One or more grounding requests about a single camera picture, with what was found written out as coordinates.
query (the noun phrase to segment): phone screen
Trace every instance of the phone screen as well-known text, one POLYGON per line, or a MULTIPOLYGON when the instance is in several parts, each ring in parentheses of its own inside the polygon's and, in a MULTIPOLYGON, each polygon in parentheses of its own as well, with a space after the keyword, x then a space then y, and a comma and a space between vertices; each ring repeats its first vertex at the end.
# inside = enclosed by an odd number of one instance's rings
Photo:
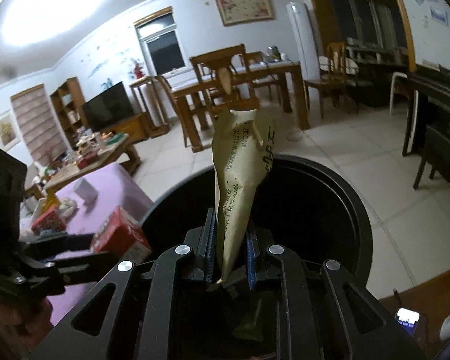
POLYGON ((412 335, 415 330, 415 324, 420 318, 420 314, 416 311, 404 309, 403 307, 397 311, 397 321, 403 328, 412 335))

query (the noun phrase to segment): dining table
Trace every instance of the dining table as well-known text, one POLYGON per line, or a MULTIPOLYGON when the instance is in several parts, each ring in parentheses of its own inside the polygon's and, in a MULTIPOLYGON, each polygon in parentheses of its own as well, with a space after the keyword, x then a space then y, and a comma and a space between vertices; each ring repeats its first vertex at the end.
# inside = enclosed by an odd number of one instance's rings
MULTIPOLYGON (((234 74, 234 85, 249 83, 269 75, 276 76, 278 86, 282 93, 282 109, 284 112, 290 113, 293 112, 293 110, 290 105, 290 94, 288 92, 286 78, 287 73, 291 75, 293 83, 296 123, 300 130, 308 130, 310 125, 308 123, 308 111, 305 101, 300 62, 280 61, 268 64, 250 64, 248 72, 245 67, 237 67, 234 74)), ((192 78, 172 86, 172 95, 175 98, 178 111, 181 114, 182 123, 184 124, 183 128, 187 131, 193 152, 200 152, 203 150, 202 141, 193 120, 193 115, 197 115, 202 131, 210 128, 205 117, 205 107, 200 99, 200 93, 215 86, 216 82, 212 80, 211 76, 207 75, 202 77, 202 82, 199 82, 197 78, 192 78), (188 95, 192 98, 194 110, 192 110, 188 104, 188 95)))

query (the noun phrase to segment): black tv screen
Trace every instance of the black tv screen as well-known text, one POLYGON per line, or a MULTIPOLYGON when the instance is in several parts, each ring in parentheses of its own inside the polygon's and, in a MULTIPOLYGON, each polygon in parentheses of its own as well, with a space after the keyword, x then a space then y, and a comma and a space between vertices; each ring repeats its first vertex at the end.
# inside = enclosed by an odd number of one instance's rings
POLYGON ((88 126, 93 131, 102 130, 134 115, 122 82, 108 88, 82 107, 88 126))

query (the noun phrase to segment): crumpled packaging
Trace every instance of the crumpled packaging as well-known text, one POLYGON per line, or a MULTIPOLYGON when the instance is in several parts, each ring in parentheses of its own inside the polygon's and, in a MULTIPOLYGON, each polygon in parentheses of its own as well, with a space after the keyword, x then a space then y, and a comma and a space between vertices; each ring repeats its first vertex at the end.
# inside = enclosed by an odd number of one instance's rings
POLYGON ((215 166, 217 258, 226 281, 233 270, 257 186, 272 168, 275 120, 260 112, 224 111, 212 144, 215 166))

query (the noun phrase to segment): purple table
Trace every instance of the purple table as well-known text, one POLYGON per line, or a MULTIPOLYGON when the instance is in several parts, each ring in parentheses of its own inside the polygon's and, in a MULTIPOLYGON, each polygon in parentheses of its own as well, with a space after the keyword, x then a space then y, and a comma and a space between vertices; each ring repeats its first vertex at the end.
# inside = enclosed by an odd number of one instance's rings
MULTIPOLYGON (((67 225, 69 234, 96 233, 117 206, 122 206, 131 216, 140 221, 154 204, 118 163, 111 163, 83 178, 98 191, 98 198, 90 207, 85 206, 83 200, 73 192, 73 186, 80 179, 56 193, 59 199, 69 197, 78 204, 78 211, 67 225)), ((84 254, 88 252, 69 251, 59 254, 56 259, 84 254)), ((53 306, 50 318, 53 325, 56 325, 94 285, 89 283, 68 286, 62 295, 48 297, 53 306)))

